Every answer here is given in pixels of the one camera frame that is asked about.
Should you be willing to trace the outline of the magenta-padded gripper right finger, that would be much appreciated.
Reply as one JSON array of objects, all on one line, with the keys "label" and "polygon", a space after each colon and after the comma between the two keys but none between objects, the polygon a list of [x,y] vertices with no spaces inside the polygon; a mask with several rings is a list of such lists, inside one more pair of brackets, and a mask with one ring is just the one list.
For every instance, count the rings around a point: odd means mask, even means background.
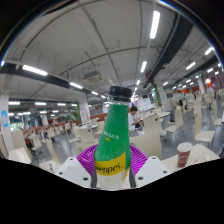
[{"label": "magenta-padded gripper right finger", "polygon": [[147,156],[137,147],[131,145],[131,163],[129,182],[131,188],[140,188],[157,181],[171,172],[157,156]]}]

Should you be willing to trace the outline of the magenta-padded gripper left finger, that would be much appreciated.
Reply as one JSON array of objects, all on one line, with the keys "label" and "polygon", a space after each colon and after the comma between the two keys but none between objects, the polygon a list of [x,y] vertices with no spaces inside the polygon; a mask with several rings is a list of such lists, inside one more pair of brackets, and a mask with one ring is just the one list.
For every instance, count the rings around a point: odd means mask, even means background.
[{"label": "magenta-padded gripper left finger", "polygon": [[94,162],[96,145],[86,148],[77,157],[69,157],[56,175],[84,188],[95,188],[97,176]]}]

